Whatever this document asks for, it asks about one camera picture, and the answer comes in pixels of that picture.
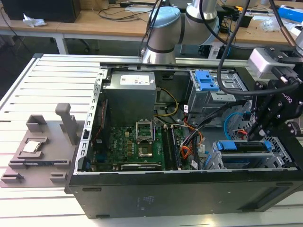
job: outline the yellow cable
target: yellow cable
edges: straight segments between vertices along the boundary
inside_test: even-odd
[[[176,103],[176,108],[175,108],[174,112],[172,112],[170,114],[169,113],[168,114],[156,114],[155,117],[169,117],[169,116],[172,116],[172,115],[174,115],[178,111],[179,103],[177,102],[177,100],[175,99],[175,97],[168,90],[166,90],[164,88],[161,88],[161,90],[167,92],[170,95],[170,97],[172,97],[174,99],[174,101]]]

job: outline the blue latch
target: blue latch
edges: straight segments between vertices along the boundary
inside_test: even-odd
[[[224,140],[224,141],[220,141],[220,143],[222,144],[224,150],[236,150],[237,149],[237,146],[234,141]]]
[[[264,145],[266,146],[268,151],[271,151],[271,143],[269,141],[265,140]]]
[[[223,146],[222,146],[222,143],[220,141],[217,142],[217,148],[218,148],[218,150],[223,150]]]
[[[201,91],[218,91],[219,88],[214,83],[214,78],[209,71],[196,70],[196,80]]]

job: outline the floor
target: floor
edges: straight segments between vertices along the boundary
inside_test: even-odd
[[[23,40],[28,51],[20,42]],[[0,48],[0,99],[5,95],[15,79],[19,76],[34,53],[58,53],[56,43],[51,43],[49,38],[40,37],[14,37],[15,45],[3,45]],[[100,41],[100,50],[96,51],[97,41],[87,40],[90,44],[90,53],[85,53],[85,46],[77,39],[68,39],[67,46],[70,54],[93,54],[93,55],[121,55],[137,56],[139,42],[127,41]],[[197,46],[186,46],[185,54],[181,55],[180,45],[175,49],[177,57],[203,58],[197,54]],[[248,59],[250,51],[232,50],[229,59]]]

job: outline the sticker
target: sticker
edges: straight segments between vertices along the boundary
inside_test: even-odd
[[[38,166],[39,164],[36,162],[33,163],[25,163],[26,166]]]
[[[188,105],[184,105],[184,112],[188,113]]]
[[[150,76],[147,75],[122,75],[120,85],[149,85]]]
[[[191,161],[191,166],[192,166],[193,168],[195,168],[196,170],[198,170],[198,163],[195,162],[194,160]]]
[[[137,199],[137,210],[150,210],[155,201],[154,196],[142,196]]]

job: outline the wooden table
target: wooden table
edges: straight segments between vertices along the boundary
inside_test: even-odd
[[[297,8],[303,8],[303,3],[276,1],[276,4],[286,4]],[[112,14],[122,9],[108,9],[107,13]],[[120,12],[114,15],[108,15],[111,18],[125,17],[132,15],[131,12]],[[60,23],[47,21],[46,26],[28,27],[22,21],[13,21],[4,15],[12,29],[21,36],[52,37],[56,39],[59,53],[68,54],[65,38],[81,38],[95,40],[122,40],[122,41],[140,41],[145,33],[147,14],[141,14],[139,17],[143,20],[131,22],[117,22],[101,18],[97,12],[91,10],[82,11],[75,23]],[[240,28],[237,33],[238,44],[286,44],[286,40],[281,32],[264,32],[260,27],[260,21],[252,20],[248,28]],[[4,20],[0,17],[0,34],[14,35]]]

